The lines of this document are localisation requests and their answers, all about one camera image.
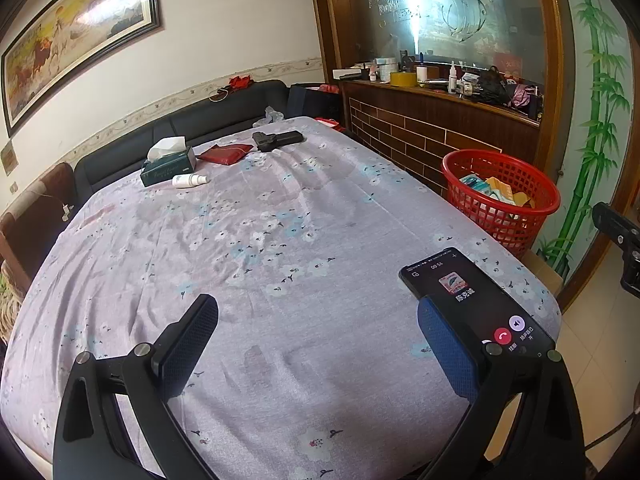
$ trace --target red wallet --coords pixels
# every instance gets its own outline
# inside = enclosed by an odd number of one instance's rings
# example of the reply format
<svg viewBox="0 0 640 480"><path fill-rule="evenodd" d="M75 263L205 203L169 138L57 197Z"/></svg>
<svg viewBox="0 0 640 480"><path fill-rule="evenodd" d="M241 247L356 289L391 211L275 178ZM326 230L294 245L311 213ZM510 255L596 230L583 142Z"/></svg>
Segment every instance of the red wallet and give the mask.
<svg viewBox="0 0 640 480"><path fill-rule="evenodd" d="M207 162L215 162L216 164L231 166L243 158L253 148L254 146L251 144L228 144L226 146L219 146L216 144L206 152L197 155L196 158L206 160Z"/></svg>

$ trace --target yellow tape roll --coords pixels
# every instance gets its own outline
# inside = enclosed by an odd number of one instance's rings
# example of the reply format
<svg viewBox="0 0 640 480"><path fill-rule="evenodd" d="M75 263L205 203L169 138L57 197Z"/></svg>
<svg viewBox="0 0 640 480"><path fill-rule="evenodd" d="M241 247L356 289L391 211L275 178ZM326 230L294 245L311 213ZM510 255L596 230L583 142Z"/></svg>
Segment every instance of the yellow tape roll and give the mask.
<svg viewBox="0 0 640 480"><path fill-rule="evenodd" d="M418 86L418 75L415 72L392 72L391 86Z"/></svg>

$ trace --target black leather headboard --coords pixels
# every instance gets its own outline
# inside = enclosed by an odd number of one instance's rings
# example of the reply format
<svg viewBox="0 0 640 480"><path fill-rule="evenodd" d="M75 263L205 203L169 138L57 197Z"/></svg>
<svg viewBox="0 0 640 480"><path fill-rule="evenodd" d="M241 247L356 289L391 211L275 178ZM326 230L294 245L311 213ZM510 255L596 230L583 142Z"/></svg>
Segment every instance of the black leather headboard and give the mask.
<svg viewBox="0 0 640 480"><path fill-rule="evenodd" d="M289 89L279 80L254 83L223 101L209 99L156 119L80 159L74 170L79 205L92 194L142 167L158 140L184 136L187 146L242 132L264 117L264 109L286 113Z"/></svg>

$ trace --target bed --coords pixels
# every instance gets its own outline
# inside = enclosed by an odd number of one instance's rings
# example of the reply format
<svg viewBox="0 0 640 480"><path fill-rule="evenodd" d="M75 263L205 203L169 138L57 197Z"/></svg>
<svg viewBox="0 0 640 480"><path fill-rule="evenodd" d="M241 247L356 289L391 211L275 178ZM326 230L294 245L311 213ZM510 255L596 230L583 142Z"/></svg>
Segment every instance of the bed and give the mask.
<svg viewBox="0 0 640 480"><path fill-rule="evenodd" d="M294 129L305 142L229 167L200 162L210 184L145 189L137 172L89 199L40 269L9 344L0 410L27 446L52 459L79 352L117 356L154 341L203 292L220 322L170 407L225 480L394 480L437 453L467 403L398 271L443 248L459 248L558 338L552 295L445 200L312 119L260 131ZM121 407L143 465L159 472Z"/></svg>

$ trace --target brown chair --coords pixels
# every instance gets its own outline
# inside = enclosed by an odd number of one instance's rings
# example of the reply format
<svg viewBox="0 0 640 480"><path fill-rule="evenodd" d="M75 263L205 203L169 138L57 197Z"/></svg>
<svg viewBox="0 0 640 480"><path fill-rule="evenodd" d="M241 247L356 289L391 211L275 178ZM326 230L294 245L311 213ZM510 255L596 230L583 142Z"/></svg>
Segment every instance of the brown chair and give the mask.
<svg viewBox="0 0 640 480"><path fill-rule="evenodd" d="M66 227L64 206L75 204L73 170L61 162L27 187L0 217L0 259L25 293Z"/></svg>

